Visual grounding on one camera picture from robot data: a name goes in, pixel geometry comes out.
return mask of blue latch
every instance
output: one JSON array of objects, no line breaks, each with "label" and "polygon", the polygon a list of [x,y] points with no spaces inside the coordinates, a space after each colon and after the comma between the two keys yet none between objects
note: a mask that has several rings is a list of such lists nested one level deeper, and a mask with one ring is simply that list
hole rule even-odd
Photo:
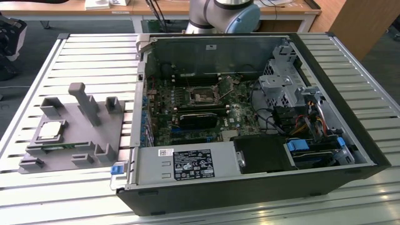
[{"label": "blue latch", "polygon": [[117,174],[124,174],[124,166],[123,165],[113,165],[111,168],[111,174],[117,175]]},{"label": "blue latch", "polygon": [[340,144],[341,147],[345,146],[345,142],[344,142],[343,137],[337,138],[337,142],[339,142],[339,144]]},{"label": "blue latch", "polygon": [[308,150],[308,144],[304,139],[291,140],[289,143],[287,143],[289,151],[299,151],[299,150]]}]

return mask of white box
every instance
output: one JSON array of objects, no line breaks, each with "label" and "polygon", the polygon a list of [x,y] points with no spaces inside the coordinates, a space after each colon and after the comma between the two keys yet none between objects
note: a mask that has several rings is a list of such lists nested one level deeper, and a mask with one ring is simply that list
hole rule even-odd
[{"label": "white box", "polygon": [[109,0],[109,4],[115,6],[127,6],[129,0]]},{"label": "white box", "polygon": [[85,10],[111,8],[107,0],[85,0]]}]

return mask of aluminum workbench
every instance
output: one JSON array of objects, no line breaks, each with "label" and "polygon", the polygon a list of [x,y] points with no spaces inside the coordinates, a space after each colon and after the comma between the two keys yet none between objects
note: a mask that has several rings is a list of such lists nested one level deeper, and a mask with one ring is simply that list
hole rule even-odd
[{"label": "aluminum workbench", "polygon": [[109,168],[19,174],[19,162],[41,117],[44,97],[76,101],[71,82],[104,101],[127,101],[119,160],[128,157],[136,82],[136,35],[57,39],[0,142],[0,224],[397,224],[400,222],[400,107],[340,41],[300,34],[392,167],[324,196],[139,217],[111,190]]}]

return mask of floor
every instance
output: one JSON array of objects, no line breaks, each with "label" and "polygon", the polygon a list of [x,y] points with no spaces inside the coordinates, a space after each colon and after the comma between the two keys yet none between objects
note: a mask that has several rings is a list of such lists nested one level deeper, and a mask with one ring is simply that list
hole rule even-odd
[{"label": "floor", "polygon": [[[129,21],[51,22],[51,29],[44,30],[40,22],[28,22],[28,31],[20,57],[15,62],[21,71],[13,79],[0,82],[0,87],[29,86],[40,70],[43,62],[60,33],[132,33]],[[400,42],[395,42],[385,34],[363,60],[363,65],[395,100],[400,103]],[[0,137],[5,132],[13,114],[20,106],[28,88],[0,88]]]}]

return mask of power supply label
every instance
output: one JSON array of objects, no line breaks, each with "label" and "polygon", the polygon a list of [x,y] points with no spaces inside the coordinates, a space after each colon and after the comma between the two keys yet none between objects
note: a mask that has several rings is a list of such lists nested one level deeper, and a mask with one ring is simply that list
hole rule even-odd
[{"label": "power supply label", "polygon": [[211,150],[173,152],[175,180],[215,177]]}]

